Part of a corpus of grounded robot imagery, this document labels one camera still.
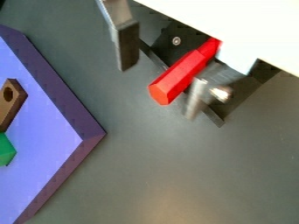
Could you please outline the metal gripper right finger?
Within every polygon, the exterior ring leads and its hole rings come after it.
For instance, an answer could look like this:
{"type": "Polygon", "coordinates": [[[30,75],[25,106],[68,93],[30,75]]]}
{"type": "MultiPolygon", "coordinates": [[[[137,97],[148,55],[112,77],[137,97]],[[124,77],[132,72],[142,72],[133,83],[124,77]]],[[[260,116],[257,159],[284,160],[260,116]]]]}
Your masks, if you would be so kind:
{"type": "Polygon", "coordinates": [[[183,114],[192,120],[212,100],[225,102],[232,95],[229,84],[241,79],[241,73],[228,65],[211,62],[191,82],[183,114]]]}

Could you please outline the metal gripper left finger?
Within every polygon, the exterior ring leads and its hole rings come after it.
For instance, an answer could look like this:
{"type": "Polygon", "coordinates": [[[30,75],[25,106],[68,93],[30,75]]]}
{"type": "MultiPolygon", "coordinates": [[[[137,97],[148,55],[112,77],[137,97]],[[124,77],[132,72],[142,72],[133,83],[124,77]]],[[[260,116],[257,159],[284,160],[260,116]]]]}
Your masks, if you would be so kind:
{"type": "Polygon", "coordinates": [[[132,17],[126,0],[94,1],[108,24],[117,68],[125,71],[138,60],[138,22],[132,17]]]}

